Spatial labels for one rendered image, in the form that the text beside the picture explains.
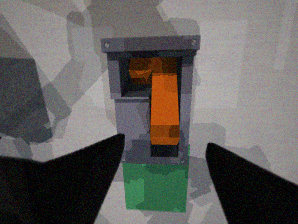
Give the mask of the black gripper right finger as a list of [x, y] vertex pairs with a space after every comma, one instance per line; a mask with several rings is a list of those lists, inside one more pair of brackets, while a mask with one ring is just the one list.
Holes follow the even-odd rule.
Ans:
[[228, 224], [298, 224], [298, 185], [208, 143], [206, 161]]

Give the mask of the orange l-shaped part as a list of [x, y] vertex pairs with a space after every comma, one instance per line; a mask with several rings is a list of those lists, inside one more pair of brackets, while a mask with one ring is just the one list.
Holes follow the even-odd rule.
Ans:
[[150, 140], [177, 145], [180, 139], [176, 57], [130, 58], [132, 84], [152, 84]]

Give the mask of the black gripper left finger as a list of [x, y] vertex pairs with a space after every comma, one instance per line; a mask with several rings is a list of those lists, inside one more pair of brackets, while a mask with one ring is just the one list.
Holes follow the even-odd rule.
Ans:
[[0, 211], [21, 224], [94, 224], [124, 146], [119, 133], [44, 163], [0, 156]]

